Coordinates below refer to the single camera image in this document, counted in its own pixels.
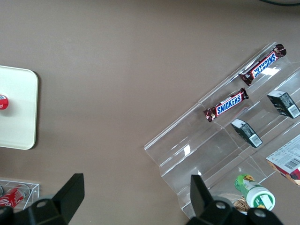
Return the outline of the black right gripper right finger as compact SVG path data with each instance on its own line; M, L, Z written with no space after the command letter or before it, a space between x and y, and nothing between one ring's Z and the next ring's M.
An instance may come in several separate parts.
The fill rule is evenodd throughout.
M222 197L213 197L200 175L192 175L190 198L195 216L188 225L248 225L247 216Z

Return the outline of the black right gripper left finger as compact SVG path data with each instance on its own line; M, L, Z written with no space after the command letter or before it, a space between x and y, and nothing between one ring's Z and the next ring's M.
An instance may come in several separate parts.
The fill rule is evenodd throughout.
M84 175L75 173L51 198L14 215L15 225L67 225L84 199Z

